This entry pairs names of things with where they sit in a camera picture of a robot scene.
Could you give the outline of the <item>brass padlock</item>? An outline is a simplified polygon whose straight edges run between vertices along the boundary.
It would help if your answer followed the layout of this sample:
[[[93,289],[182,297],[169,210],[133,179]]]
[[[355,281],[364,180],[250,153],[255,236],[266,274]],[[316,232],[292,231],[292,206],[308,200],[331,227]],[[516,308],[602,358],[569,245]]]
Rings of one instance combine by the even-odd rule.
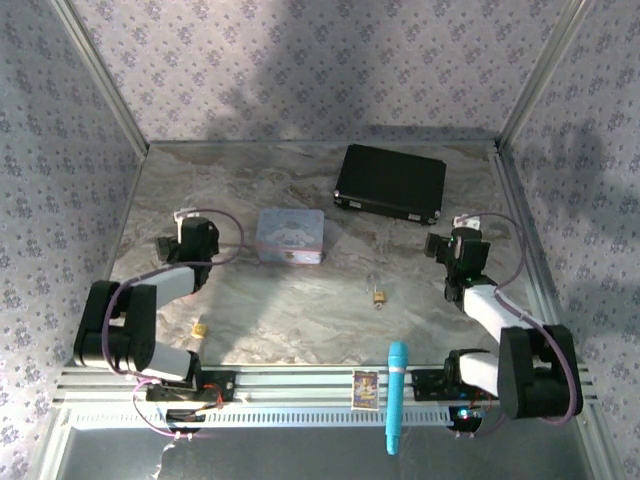
[[[378,276],[375,273],[369,273],[366,277],[366,292],[371,294],[373,306],[376,302],[387,302],[386,293],[378,288]]]

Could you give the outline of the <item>pastel cartoon tin box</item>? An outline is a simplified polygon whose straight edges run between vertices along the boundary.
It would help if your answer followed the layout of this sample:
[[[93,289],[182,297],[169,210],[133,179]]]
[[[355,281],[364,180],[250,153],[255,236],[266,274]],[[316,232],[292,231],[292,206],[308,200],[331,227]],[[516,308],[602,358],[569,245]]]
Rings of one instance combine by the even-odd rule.
[[[263,209],[255,249],[266,263],[317,265],[322,262],[325,215],[317,209]]]

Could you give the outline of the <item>black hard case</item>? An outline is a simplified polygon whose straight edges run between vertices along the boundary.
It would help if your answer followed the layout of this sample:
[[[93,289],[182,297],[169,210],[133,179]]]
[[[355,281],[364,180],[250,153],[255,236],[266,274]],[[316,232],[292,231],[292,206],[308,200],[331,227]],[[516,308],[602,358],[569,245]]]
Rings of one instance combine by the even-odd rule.
[[[446,163],[351,144],[334,188],[334,204],[422,225],[441,217]]]

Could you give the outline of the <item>blue marker pen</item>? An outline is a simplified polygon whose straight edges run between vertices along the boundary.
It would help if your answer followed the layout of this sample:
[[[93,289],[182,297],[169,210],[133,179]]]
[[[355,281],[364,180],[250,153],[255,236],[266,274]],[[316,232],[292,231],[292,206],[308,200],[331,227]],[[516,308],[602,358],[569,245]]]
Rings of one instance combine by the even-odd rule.
[[[387,406],[385,422],[386,451],[394,456],[399,451],[402,434],[404,380],[408,366],[408,346],[404,342],[393,342],[390,345],[387,370]]]

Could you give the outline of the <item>small printed card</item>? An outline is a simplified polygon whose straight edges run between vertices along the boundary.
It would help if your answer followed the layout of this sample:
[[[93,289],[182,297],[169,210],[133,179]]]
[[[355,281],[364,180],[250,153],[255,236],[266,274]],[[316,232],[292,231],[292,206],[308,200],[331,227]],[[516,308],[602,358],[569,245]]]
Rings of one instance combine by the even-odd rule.
[[[361,411],[377,411],[379,409],[377,371],[353,371],[351,409]]]

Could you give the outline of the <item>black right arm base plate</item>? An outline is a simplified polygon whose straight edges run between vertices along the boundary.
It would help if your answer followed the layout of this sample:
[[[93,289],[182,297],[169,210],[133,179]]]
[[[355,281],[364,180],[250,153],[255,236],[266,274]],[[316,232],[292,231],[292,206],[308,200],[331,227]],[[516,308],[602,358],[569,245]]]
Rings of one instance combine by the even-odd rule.
[[[497,397],[475,386],[455,380],[443,369],[412,370],[411,386],[416,401],[496,400]]]

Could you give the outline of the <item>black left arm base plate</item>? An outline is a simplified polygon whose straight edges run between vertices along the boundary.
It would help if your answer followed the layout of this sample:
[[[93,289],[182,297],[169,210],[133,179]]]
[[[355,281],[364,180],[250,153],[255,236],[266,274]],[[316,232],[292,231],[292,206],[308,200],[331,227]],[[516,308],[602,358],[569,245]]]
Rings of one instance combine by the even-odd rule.
[[[231,402],[235,390],[234,371],[203,371],[198,379],[183,381],[162,380],[146,390],[148,402]]]

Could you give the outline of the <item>aluminium mounting rail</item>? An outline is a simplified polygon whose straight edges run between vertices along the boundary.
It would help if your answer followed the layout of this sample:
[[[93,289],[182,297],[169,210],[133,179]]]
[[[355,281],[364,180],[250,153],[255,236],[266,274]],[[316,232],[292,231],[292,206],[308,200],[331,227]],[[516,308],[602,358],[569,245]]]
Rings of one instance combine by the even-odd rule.
[[[231,404],[244,407],[348,407],[351,404],[351,365],[235,365],[207,366],[207,371],[233,371]],[[129,400],[135,382],[107,370],[63,369],[52,395],[55,403]]]

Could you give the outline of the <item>aluminium corner post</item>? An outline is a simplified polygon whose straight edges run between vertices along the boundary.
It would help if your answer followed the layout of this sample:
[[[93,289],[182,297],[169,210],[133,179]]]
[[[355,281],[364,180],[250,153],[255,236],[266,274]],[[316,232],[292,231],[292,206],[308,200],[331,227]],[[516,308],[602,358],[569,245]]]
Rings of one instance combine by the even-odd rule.
[[[48,0],[62,22],[80,58],[88,69],[96,87],[123,130],[138,156],[146,155],[148,143],[139,129],[134,115],[118,90],[115,79],[94,44],[88,28],[80,18],[71,0]]]
[[[507,149],[517,138],[594,1],[566,0],[514,107],[496,137],[496,149],[499,153]]]

